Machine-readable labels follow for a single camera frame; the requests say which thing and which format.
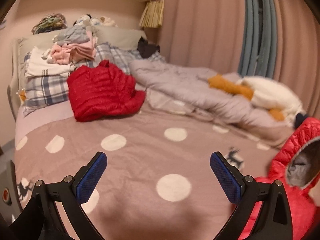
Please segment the bright red hooded down jacket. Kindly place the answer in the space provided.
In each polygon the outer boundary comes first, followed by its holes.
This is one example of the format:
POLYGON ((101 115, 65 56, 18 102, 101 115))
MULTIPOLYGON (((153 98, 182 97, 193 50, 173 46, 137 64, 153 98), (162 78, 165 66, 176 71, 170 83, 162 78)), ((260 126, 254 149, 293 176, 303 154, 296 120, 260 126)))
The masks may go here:
POLYGON ((319 206, 309 196, 319 182, 319 120, 306 118, 272 159, 260 183, 279 179, 284 185, 292 216, 293 239, 303 239, 319 222, 319 206))

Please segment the pink folded clothes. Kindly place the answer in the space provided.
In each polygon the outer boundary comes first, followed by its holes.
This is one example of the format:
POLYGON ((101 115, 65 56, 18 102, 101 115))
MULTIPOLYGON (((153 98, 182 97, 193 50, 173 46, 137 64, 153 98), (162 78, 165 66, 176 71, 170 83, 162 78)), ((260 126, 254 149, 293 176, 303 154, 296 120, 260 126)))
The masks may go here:
POLYGON ((71 43, 62 46, 55 43, 51 49, 50 55, 54 63, 58 64, 78 63, 82 60, 93 61, 96 56, 95 45, 95 37, 84 43, 71 43))

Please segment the navy blue garment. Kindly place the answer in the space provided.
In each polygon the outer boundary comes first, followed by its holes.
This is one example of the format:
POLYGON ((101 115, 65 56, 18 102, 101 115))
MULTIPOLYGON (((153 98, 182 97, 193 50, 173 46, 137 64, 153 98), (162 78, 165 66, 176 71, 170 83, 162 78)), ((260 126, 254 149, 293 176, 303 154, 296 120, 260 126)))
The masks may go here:
POLYGON ((298 113, 293 124, 294 128, 297 129, 308 117, 308 114, 298 113))

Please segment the brown polka dot bedspread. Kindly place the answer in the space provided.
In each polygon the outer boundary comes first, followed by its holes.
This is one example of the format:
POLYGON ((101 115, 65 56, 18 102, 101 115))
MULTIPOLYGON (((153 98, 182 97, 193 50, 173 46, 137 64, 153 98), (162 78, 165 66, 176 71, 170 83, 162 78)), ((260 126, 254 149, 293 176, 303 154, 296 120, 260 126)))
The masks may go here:
POLYGON ((259 177, 278 152, 253 137, 147 106, 121 119, 68 118, 18 139, 21 202, 37 180, 74 175, 99 151, 107 169, 82 207, 105 239, 213 239, 233 207, 210 168, 211 154, 231 155, 243 174, 259 177))

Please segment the white plush goose toy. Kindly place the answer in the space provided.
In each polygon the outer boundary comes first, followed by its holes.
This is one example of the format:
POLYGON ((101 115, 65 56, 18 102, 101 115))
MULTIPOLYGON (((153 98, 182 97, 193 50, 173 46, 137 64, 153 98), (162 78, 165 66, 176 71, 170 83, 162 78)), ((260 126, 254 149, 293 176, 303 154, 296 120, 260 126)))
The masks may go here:
POLYGON ((296 115, 303 112, 300 98, 286 85, 268 77, 245 76, 233 82, 220 74, 207 79, 210 88, 232 95, 242 95, 254 107, 263 108, 277 121, 293 126, 296 115))

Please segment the folded dark red down jacket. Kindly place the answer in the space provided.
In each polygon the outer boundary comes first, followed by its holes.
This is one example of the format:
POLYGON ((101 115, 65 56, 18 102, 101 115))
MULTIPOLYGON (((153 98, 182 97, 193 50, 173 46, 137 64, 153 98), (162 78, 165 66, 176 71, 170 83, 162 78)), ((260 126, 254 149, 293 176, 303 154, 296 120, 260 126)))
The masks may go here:
POLYGON ((97 67, 81 66, 67 79, 68 97, 78 122, 127 116, 142 107, 146 92, 136 90, 136 80, 108 60, 97 67))

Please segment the plaid blue white pillow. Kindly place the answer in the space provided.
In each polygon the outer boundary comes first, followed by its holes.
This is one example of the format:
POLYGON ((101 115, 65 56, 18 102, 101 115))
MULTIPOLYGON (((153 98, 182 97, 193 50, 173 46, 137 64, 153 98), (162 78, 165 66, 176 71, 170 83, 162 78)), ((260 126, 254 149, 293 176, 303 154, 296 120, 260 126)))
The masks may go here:
MULTIPOLYGON (((123 50, 112 46, 109 43, 102 43, 96 46, 96 56, 93 61, 82 60, 73 63, 76 68, 87 66, 95 68, 103 60, 108 60, 120 68, 125 74, 130 74, 129 63, 133 60, 141 60, 138 50, 123 50)), ((67 78, 62 76, 42 76, 26 78, 25 85, 26 99, 24 105, 24 115, 27 116, 34 111, 68 100, 67 78)))

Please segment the rumpled grey lilac duvet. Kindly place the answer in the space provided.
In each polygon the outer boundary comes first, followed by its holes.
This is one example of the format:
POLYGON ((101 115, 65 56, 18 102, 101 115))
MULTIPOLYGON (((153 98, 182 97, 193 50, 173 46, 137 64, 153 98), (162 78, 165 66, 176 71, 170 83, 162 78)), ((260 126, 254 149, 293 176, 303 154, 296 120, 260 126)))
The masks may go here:
POLYGON ((273 147, 281 146, 293 133, 285 122, 255 108, 242 95, 210 88, 206 79, 216 74, 211 69, 149 60, 132 61, 129 68, 138 84, 146 89, 146 100, 153 109, 212 121, 273 147))

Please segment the grey folded garment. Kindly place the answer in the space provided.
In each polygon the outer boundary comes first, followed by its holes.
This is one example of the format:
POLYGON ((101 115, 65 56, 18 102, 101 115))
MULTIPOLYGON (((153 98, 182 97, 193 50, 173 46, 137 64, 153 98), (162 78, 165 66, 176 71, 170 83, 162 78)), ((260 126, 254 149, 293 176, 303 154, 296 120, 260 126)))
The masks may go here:
POLYGON ((53 42, 59 46, 73 43, 81 44, 88 42, 89 40, 90 38, 87 35, 86 28, 80 25, 75 25, 69 29, 66 29, 53 38, 53 42))

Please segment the small black garment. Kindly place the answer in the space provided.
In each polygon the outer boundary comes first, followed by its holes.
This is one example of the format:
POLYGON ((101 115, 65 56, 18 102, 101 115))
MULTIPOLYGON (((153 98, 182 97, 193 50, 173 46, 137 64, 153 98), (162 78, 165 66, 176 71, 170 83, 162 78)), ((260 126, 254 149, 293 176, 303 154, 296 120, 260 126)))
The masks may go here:
POLYGON ((144 37, 138 41, 137 50, 143 59, 151 57, 154 53, 160 52, 160 46, 149 43, 144 37))

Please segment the green tangled yarn bundle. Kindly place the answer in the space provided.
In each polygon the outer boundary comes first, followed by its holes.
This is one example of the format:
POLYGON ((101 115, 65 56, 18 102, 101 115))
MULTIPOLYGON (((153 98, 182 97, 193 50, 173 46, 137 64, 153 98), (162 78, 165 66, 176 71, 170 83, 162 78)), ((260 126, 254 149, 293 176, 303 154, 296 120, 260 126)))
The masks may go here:
POLYGON ((50 14, 44 16, 35 26, 31 32, 33 35, 40 33, 49 33, 51 31, 62 30, 67 28, 67 21, 63 14, 50 14))

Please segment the beige pillow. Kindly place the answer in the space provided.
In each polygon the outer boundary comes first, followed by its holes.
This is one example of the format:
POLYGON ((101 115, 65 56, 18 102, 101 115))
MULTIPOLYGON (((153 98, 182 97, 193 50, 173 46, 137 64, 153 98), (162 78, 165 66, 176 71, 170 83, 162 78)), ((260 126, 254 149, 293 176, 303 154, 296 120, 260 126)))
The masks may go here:
MULTIPOLYGON (((93 36, 98 38, 97 44, 108 42, 121 49, 136 49, 141 37, 146 38, 142 30, 122 29, 119 27, 108 27, 98 25, 92 28, 93 36)), ((53 38, 61 31, 40 33, 14 39, 12 42, 12 77, 9 87, 13 93, 17 93, 25 87, 24 78, 24 56, 34 46, 46 50, 53 45, 53 38)))

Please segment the stuffed toys on headboard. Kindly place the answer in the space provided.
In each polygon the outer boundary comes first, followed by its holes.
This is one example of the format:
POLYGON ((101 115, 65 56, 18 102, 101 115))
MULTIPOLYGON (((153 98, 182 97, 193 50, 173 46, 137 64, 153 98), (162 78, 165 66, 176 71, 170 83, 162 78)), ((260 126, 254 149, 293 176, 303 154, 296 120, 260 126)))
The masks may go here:
POLYGON ((90 14, 82 15, 80 18, 78 18, 73 25, 79 25, 79 26, 96 26, 96 25, 103 25, 107 27, 117 27, 118 25, 116 22, 106 16, 101 17, 92 17, 90 14))

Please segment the pink curtain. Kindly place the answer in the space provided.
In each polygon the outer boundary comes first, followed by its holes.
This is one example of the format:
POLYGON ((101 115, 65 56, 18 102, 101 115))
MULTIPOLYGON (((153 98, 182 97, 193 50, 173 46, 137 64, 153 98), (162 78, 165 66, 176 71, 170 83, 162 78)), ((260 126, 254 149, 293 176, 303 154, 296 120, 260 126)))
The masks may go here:
MULTIPOLYGON (((245 0, 164 0, 161 54, 172 64, 234 72, 240 63, 245 0)), ((319 23, 303 0, 274 0, 277 57, 273 77, 319 117, 319 23)))

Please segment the fringed beige lampshade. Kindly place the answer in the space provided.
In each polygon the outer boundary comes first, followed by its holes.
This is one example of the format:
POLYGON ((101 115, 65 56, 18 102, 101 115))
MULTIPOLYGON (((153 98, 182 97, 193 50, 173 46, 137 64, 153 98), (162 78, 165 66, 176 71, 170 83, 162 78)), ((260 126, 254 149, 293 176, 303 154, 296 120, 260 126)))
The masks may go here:
POLYGON ((160 28, 163 24, 164 0, 148 1, 142 13, 141 28, 160 28))

